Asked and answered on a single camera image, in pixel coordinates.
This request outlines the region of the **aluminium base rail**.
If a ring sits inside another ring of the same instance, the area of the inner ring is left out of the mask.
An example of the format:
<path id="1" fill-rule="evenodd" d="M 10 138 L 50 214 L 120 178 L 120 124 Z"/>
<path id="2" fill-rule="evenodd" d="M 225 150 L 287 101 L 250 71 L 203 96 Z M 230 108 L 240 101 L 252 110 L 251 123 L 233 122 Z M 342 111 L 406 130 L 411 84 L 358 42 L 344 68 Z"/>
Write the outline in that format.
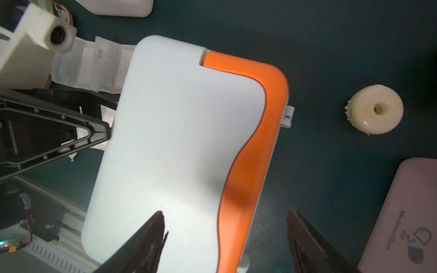
<path id="1" fill-rule="evenodd" d="M 82 246 L 86 210 L 22 176 L 1 182 L 1 253 L 19 253 L 59 273 L 93 273 L 100 264 Z"/>

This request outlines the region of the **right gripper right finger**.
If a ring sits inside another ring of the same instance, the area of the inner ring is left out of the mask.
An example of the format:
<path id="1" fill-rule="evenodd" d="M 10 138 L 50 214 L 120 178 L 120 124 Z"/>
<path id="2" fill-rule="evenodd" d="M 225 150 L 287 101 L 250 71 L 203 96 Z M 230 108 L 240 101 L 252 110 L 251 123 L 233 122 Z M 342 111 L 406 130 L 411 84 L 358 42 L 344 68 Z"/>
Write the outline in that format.
<path id="1" fill-rule="evenodd" d="M 296 273 L 359 272 L 298 211 L 289 211 L 286 221 Z"/>

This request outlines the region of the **green table mat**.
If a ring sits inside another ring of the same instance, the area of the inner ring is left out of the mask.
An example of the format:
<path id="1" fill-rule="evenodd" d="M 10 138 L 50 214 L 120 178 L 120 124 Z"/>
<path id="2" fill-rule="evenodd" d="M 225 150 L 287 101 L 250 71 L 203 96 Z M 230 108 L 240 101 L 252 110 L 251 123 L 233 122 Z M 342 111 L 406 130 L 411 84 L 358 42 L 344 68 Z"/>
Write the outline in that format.
<path id="1" fill-rule="evenodd" d="M 435 1 L 155 1 L 146 18 L 62 5 L 85 40 L 135 44 L 163 35 L 286 76 L 295 113 L 279 134 L 246 245 L 252 273 L 293 272 L 292 209 L 357 265 L 400 163 L 437 156 Z M 344 113 L 373 84 L 404 103 L 401 123 L 383 135 L 357 131 Z"/>

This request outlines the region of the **cream round brush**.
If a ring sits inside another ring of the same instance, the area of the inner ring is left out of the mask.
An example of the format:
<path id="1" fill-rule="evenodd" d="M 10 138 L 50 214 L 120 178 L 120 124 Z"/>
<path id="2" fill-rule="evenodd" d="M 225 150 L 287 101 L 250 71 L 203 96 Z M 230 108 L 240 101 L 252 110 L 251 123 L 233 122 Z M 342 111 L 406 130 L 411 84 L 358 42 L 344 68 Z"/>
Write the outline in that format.
<path id="1" fill-rule="evenodd" d="M 404 115 L 400 96 L 384 85 L 371 85 L 357 93 L 345 107 L 348 122 L 367 135 L 386 134 L 396 128 Z"/>

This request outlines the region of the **white box peach handle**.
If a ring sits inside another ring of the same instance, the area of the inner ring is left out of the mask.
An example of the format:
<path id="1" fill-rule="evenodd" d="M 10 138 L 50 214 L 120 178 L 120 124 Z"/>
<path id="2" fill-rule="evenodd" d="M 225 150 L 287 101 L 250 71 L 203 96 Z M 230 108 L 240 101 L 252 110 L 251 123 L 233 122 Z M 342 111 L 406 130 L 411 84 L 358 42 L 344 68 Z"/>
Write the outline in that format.
<path id="1" fill-rule="evenodd" d="M 153 9 L 154 0 L 76 0 L 95 15 L 145 18 Z"/>

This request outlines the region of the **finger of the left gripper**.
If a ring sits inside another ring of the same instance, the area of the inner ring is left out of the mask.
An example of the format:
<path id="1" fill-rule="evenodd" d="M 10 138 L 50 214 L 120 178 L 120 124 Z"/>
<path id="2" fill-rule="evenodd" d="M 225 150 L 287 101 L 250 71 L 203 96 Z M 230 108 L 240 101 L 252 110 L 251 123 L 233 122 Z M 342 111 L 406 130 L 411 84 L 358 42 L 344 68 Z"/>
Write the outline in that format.
<path id="1" fill-rule="evenodd" d="M 62 89 L 1 89 L 1 179 L 68 156 L 65 148 L 75 126 L 103 132 L 109 125 L 97 119 L 97 106 L 111 102 L 95 92 Z M 74 149 L 72 152 L 91 147 Z"/>

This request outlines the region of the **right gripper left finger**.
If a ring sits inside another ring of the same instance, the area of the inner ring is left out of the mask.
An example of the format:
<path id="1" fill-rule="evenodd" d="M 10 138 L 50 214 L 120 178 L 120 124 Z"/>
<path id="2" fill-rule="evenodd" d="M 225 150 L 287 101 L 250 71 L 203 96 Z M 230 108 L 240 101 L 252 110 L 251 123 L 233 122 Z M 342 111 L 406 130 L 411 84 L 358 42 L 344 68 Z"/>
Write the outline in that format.
<path id="1" fill-rule="evenodd" d="M 97 273 L 155 273 L 167 240 L 165 218 L 157 211 Z"/>

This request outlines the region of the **blue box orange handle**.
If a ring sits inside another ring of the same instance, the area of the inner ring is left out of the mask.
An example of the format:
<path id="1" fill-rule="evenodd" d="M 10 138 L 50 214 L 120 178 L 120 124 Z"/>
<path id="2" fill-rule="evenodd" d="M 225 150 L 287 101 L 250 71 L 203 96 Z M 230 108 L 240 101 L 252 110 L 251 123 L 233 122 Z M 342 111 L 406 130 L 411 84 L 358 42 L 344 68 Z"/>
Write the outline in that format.
<path id="1" fill-rule="evenodd" d="M 159 35 L 135 47 L 85 217 L 105 263 L 155 212 L 160 273 L 239 273 L 284 121 L 276 67 Z"/>

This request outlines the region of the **pink first aid box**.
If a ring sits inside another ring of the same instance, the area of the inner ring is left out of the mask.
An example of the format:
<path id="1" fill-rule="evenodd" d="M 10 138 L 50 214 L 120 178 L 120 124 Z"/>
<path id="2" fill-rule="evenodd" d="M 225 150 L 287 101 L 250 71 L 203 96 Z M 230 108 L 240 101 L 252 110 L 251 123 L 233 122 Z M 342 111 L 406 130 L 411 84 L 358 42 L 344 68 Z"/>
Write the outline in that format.
<path id="1" fill-rule="evenodd" d="M 437 161 L 411 158 L 395 174 L 358 264 L 362 273 L 437 270 Z"/>

